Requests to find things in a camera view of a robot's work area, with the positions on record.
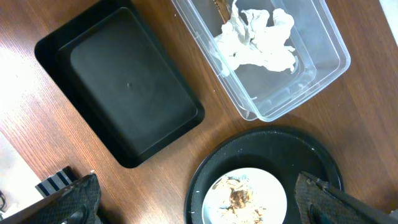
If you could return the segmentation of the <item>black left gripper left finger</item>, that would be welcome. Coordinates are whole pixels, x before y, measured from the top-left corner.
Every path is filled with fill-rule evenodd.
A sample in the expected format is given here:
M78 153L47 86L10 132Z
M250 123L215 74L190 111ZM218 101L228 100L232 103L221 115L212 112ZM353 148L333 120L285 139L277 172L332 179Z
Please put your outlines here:
M2 224L95 224L101 200L96 174L88 174L37 203L5 218Z

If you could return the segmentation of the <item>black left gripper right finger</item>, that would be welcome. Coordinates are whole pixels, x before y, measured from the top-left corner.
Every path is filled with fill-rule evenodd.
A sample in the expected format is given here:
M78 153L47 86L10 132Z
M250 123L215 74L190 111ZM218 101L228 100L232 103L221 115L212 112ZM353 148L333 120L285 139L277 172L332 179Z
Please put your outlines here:
M397 218L307 172L299 173L294 196L302 223L397 224Z

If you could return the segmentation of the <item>food scraps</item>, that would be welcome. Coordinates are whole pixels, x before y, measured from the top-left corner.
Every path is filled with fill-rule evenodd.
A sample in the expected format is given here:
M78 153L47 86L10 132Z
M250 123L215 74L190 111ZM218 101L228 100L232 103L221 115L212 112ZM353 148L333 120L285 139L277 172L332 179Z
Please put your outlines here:
M213 198L219 204L216 209L220 216L218 223L263 223L266 209L259 204L247 179L222 177L211 189L215 191Z

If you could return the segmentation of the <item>grey plate with food scraps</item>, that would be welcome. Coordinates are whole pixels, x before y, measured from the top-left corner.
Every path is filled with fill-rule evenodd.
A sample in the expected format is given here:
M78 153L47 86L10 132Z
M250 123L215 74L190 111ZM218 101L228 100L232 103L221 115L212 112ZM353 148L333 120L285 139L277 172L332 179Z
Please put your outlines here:
M201 220L203 223L218 224L219 215L216 209L219 204L213 198L216 194L211 188L222 177L247 179L256 193L259 204L266 209L263 223L282 224L287 213L287 196L282 184L272 174L257 168L240 168L225 173L219 177L208 189L201 206Z

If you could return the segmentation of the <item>white napkin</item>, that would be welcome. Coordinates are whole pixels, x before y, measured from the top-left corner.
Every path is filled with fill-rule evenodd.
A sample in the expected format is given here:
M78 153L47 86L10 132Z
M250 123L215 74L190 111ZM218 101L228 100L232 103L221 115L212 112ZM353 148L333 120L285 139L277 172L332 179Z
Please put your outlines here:
M231 18L214 38L217 49L212 56L221 62L221 74L228 76L241 65L264 67L271 72L295 71L295 48L285 45L294 18L283 9L240 10L231 4Z

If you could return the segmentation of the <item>brown gold snack wrapper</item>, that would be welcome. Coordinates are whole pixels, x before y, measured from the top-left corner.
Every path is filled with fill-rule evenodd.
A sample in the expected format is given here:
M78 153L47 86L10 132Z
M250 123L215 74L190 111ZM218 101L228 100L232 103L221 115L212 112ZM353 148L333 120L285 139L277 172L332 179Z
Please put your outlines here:
M222 20L227 23L231 18L231 6L228 0L213 0Z

